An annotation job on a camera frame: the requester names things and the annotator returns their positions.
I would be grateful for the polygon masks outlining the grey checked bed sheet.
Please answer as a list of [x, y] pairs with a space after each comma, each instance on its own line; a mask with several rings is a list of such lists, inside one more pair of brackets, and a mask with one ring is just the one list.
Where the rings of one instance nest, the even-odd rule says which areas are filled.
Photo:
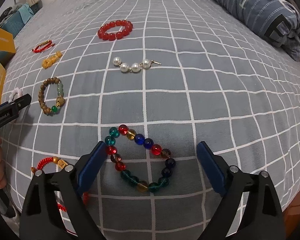
[[[55, 46], [33, 53], [38, 44]], [[32, 103], [1, 131], [8, 190], [23, 207], [31, 167], [89, 153], [125, 124], [171, 151], [156, 193], [106, 161], [88, 211], [107, 239], [197, 239], [221, 200], [196, 157], [205, 141], [243, 172], [267, 171], [282, 207], [300, 190], [300, 63], [212, 0], [55, 0], [15, 38], [3, 100]]]

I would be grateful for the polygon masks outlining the teal suitcase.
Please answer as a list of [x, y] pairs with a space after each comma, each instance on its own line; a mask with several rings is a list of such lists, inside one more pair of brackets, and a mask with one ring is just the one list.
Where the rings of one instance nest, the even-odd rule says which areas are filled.
[[0, 28], [11, 33], [15, 38], [34, 16], [28, 3], [16, 4], [7, 8], [0, 16]]

